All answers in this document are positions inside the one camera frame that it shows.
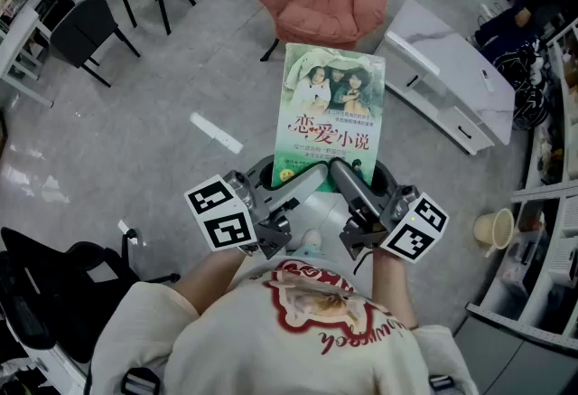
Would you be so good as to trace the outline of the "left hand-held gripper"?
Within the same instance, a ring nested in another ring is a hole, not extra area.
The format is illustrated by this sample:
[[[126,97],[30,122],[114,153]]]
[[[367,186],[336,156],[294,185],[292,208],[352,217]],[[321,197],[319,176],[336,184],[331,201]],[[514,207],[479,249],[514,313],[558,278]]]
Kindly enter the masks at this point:
[[[325,182],[328,165],[305,167],[273,187],[274,156],[259,160],[245,174],[214,175],[184,193],[184,199],[211,251],[240,249],[267,259],[292,238],[285,215],[305,202]]]

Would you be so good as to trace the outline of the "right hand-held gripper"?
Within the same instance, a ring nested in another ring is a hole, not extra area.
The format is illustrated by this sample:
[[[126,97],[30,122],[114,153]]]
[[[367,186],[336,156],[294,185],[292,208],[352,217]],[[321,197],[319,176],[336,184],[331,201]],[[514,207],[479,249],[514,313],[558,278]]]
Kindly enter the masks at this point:
[[[353,212],[340,234],[352,259],[364,249],[383,249],[415,264],[443,236],[450,216],[413,185],[397,186],[379,160],[367,183],[341,158],[330,160],[330,176]]]

